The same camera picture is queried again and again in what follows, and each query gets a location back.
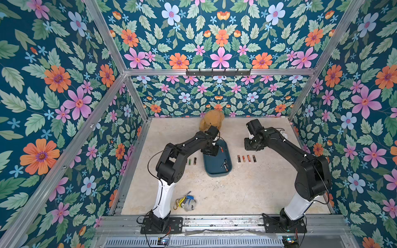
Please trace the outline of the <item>teal plastic storage tray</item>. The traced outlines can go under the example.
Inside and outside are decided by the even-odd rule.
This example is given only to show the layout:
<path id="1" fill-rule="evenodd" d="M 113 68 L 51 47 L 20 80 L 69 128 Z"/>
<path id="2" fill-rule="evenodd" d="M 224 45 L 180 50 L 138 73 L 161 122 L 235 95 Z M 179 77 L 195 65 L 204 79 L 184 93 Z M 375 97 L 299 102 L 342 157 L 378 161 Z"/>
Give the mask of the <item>teal plastic storage tray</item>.
<path id="1" fill-rule="evenodd" d="M 227 176 L 233 169 L 227 143 L 221 138 L 217 141 L 217 145 L 219 149 L 216 156 L 203 155 L 204 168 L 210 177 Z"/>

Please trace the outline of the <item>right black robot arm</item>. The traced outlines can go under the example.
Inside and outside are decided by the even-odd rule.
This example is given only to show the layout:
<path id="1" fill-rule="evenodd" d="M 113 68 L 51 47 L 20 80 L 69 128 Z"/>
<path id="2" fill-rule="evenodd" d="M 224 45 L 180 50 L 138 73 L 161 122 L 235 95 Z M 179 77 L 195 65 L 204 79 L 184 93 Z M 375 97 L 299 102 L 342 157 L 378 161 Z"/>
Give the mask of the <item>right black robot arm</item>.
<path id="1" fill-rule="evenodd" d="M 280 211 L 280 220 L 297 222 L 304 217 L 315 198 L 332 188 L 328 160 L 314 156 L 290 142 L 274 127 L 263 127 L 258 119 L 246 123 L 251 138 L 244 139 L 245 150 L 261 151 L 270 148 L 289 162 L 297 172 L 295 194 Z"/>

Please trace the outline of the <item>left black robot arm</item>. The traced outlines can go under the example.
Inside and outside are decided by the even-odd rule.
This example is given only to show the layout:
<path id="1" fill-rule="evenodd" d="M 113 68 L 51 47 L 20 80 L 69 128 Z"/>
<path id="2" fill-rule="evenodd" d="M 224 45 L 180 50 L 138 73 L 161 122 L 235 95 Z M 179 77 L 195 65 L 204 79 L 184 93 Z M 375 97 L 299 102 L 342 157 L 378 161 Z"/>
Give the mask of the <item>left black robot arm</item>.
<path id="1" fill-rule="evenodd" d="M 211 126 L 207 131 L 199 131 L 192 138 L 179 144 L 168 143 L 156 164 L 158 191 L 151 215 L 165 220 L 171 213 L 171 200 L 176 184 L 181 180 L 186 163 L 191 155 L 200 151 L 215 157 L 219 151 L 217 140 L 219 130 Z"/>

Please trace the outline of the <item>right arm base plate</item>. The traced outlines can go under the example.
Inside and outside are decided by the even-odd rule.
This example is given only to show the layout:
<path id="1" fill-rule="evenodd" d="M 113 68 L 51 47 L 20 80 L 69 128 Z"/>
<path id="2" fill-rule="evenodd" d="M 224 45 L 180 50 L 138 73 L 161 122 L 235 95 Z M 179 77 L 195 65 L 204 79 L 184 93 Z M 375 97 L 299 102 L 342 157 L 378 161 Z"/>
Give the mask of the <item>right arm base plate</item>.
<path id="1" fill-rule="evenodd" d="M 290 220 L 287 215 L 273 217 L 263 213 L 262 218 L 266 233 L 304 234 L 307 232 L 305 217 L 298 220 Z"/>

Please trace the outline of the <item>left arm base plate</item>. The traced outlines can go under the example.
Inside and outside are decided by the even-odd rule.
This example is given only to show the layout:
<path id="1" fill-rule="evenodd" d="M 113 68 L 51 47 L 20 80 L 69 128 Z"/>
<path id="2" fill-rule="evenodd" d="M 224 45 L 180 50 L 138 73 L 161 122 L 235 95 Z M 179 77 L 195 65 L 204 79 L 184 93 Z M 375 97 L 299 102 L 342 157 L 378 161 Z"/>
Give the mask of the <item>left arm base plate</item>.
<path id="1" fill-rule="evenodd" d="M 140 234 L 181 234 L 183 224 L 184 219 L 180 217 L 169 217 L 165 221 L 155 217 L 145 217 Z"/>

